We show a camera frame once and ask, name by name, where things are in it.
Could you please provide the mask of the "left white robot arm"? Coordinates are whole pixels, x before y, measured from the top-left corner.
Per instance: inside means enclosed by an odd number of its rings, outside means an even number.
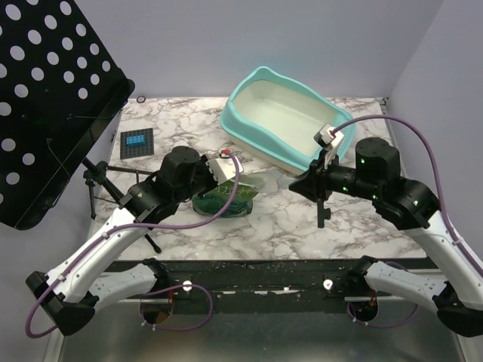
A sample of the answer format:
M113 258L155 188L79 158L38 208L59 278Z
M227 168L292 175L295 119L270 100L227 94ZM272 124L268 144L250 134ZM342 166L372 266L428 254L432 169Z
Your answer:
M164 219L180 204L203 196L229 179L238 179L242 168L235 156L200 155L187 146L166 154L161 167L118 196L118 207L103 226L64 262L47 273L34 271L26 285L36 301L25 325L32 339L45 336L31 330L38 308L53 321L53 329L71 336L84 328L105 307L132 296L158 298L176 289L167 269L151 258L123 272L106 269L135 241L152 229L166 229Z

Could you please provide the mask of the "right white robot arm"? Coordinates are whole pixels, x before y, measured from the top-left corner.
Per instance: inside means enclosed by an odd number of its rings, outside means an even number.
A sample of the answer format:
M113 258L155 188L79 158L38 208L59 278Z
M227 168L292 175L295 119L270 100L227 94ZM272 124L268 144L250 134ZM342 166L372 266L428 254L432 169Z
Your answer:
M375 211L412 238L437 265L444 279L424 278L363 256L347 272L345 293L369 290L399 296L435 313L451 331L468 338L482 334L481 262L471 263L467 243L453 241L439 199L425 184L401 175L400 155L387 141L370 137L355 147L355 167L325 161L326 150L289 186L318 205L318 227L331 212L324 206L333 192L371 201Z

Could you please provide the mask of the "black bag clip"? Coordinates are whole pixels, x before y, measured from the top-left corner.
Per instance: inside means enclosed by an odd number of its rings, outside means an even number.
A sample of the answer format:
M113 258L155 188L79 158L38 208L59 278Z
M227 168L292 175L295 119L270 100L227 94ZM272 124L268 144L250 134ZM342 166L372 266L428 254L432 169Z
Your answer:
M317 200L317 226L319 229L325 227L325 221L331 218L331 209L325 206L325 201L321 198Z

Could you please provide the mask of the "green litter bag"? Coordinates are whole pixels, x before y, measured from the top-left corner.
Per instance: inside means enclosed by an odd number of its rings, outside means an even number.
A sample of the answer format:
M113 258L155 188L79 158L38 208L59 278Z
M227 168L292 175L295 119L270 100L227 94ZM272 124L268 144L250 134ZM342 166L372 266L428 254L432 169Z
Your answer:
M235 180L231 179L202 197L193 197L191 200L192 209L200 215L213 216L225 206L232 194L234 185ZM265 185L266 181L261 174L241 175L235 197L221 217L235 218L251 214L254 207L253 199Z

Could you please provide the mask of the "clear plastic scoop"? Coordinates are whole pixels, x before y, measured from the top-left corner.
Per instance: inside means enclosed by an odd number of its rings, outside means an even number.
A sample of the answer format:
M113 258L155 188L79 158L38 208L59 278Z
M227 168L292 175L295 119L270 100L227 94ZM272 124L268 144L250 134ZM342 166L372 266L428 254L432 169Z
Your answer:
M293 180L293 177L289 177L277 170L268 170L251 173L242 182L259 193L276 193L287 189Z

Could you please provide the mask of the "teal white litter box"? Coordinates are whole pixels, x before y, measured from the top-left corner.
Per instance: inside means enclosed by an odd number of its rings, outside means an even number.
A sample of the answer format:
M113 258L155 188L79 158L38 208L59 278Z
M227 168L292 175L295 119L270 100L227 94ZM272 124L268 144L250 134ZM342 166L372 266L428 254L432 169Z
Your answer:
M305 84L260 66L231 93L220 125L237 146L299 175L321 150L316 132L351 119Z

